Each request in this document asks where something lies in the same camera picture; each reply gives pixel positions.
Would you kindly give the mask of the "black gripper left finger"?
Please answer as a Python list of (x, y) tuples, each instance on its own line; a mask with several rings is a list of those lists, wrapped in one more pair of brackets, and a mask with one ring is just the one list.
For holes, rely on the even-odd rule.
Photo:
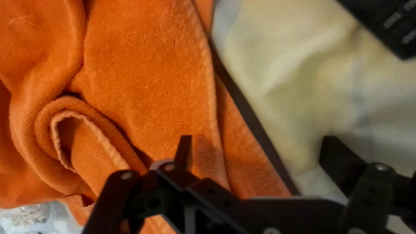
[(156, 216), (176, 234), (242, 234), (233, 212), (237, 199), (187, 171), (191, 145), (192, 138), (183, 136), (174, 159), (146, 176), (134, 171), (111, 175), (82, 234), (140, 234)]

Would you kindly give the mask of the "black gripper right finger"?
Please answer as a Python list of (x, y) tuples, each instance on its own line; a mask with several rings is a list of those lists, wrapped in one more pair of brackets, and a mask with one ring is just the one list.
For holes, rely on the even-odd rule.
[(416, 231), (416, 177), (404, 177), (390, 166), (363, 160), (335, 137), (321, 142), (319, 164), (348, 198), (339, 229), (346, 234), (394, 234), (387, 227), (397, 216)]

